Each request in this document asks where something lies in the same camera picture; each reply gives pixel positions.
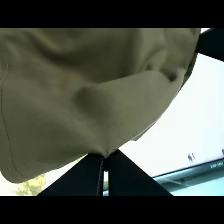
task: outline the black object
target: black object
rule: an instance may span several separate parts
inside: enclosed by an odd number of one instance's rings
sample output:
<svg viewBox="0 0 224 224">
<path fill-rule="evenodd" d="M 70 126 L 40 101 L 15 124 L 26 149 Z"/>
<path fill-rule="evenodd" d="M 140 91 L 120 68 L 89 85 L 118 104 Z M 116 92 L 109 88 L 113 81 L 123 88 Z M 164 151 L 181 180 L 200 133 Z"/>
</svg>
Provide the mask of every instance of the black object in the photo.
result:
<svg viewBox="0 0 224 224">
<path fill-rule="evenodd" d="M 109 196 L 171 196 L 120 150 L 107 159 L 87 155 L 38 196 L 103 196 L 105 170 Z"/>
</svg>

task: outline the distant person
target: distant person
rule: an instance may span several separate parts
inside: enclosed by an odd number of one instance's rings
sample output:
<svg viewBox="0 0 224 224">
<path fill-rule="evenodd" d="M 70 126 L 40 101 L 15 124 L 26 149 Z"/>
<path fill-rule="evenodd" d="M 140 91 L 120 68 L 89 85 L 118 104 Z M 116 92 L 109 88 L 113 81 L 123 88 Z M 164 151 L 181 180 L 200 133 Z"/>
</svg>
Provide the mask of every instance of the distant person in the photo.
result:
<svg viewBox="0 0 224 224">
<path fill-rule="evenodd" d="M 191 157 L 191 155 L 190 155 L 190 154 L 188 154 L 188 159 L 189 159 L 189 162 L 190 162 L 190 163 L 192 163 L 192 162 L 193 162 L 193 159 L 192 159 L 192 157 Z"/>
</svg>

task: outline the cloth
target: cloth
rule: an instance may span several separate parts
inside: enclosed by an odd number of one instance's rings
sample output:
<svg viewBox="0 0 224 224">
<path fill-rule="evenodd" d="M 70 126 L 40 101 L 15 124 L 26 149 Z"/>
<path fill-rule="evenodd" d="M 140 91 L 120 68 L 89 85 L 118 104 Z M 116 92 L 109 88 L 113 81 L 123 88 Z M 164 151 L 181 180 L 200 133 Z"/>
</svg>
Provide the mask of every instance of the cloth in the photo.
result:
<svg viewBox="0 0 224 224">
<path fill-rule="evenodd" d="M 0 170 L 14 183 L 107 157 L 167 109 L 199 28 L 1 28 Z"/>
</svg>

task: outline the brown cloth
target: brown cloth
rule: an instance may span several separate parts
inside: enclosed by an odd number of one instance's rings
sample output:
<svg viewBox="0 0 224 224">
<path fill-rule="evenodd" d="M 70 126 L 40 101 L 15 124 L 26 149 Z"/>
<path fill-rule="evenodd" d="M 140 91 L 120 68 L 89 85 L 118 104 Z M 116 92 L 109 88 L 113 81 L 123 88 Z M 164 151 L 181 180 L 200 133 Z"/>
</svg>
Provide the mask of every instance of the brown cloth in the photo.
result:
<svg viewBox="0 0 224 224">
<path fill-rule="evenodd" d="M 199 28 L 1 28 L 0 170 L 23 182 L 107 157 L 167 109 Z"/>
</svg>

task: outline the black frame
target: black frame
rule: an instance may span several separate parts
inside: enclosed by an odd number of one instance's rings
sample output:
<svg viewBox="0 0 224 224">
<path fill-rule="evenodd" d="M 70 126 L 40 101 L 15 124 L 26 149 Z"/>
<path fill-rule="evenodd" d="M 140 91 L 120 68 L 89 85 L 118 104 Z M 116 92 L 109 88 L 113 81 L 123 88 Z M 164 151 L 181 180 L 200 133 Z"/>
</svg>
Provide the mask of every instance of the black frame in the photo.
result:
<svg viewBox="0 0 224 224">
<path fill-rule="evenodd" d="M 224 61 L 224 29 L 202 33 L 196 52 Z M 89 154 L 38 196 L 103 196 L 104 171 L 109 174 L 109 196 L 171 196 L 120 150 L 107 159 Z"/>
</svg>

